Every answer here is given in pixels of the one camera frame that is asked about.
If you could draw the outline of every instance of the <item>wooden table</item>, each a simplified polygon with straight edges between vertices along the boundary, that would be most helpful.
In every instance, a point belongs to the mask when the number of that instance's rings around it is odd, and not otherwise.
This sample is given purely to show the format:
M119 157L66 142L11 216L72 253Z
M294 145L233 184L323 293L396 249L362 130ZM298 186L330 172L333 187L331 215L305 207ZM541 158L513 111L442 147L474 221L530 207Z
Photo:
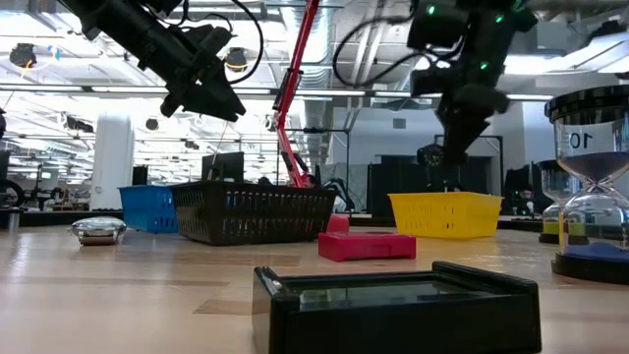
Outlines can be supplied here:
M629 287L553 275L555 247L537 236L419 239L414 261L337 264L316 244L211 248L131 231L121 245L81 248L64 227L0 233L2 353L250 354L254 266L330 274L429 269L435 260L537 281L543 353L629 353Z

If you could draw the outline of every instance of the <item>plastic basket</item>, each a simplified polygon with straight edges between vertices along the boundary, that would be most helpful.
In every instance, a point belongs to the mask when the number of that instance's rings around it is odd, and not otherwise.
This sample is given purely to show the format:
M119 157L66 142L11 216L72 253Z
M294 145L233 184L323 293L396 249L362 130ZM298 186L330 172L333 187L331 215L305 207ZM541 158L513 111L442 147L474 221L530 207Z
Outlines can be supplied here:
M502 197L469 192L390 194L400 234L447 239L493 236Z
M335 197L325 190L217 181L170 188L179 233L212 246L315 240Z
M175 205L168 187L133 186L119 188L127 227L154 232L177 232Z

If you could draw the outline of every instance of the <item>printed number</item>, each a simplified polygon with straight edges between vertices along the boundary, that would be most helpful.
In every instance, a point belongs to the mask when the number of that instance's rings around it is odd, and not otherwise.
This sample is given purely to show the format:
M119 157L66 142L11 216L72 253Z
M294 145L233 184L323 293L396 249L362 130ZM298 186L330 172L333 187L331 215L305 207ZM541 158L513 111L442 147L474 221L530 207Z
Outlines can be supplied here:
M581 135L579 133L572 133L570 136L570 146L572 148L580 148L581 141L583 141L583 148L588 148L588 139L591 139L592 136L588 133L583 135L583 139L581 139Z

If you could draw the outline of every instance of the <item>black tray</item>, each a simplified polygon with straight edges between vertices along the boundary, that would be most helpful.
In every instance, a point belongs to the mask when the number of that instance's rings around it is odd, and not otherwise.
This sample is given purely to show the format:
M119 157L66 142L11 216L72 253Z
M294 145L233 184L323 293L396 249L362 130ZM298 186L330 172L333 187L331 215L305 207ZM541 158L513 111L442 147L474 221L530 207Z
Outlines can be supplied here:
M444 262L410 273L254 274L257 354L542 350L534 281Z

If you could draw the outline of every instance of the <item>hourglass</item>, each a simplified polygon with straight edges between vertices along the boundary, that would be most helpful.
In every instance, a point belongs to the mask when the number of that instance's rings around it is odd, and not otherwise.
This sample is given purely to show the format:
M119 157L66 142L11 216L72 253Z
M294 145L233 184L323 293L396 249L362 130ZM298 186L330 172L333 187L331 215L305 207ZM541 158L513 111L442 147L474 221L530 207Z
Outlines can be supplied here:
M559 215L554 272L629 284L629 201L613 181L629 169L629 86L591 88L550 101L557 162L583 187Z
M554 202L542 213L543 231L540 242L558 244L559 213L570 197L581 189L581 183L561 168L554 159L539 162L538 167L542 174L542 192Z

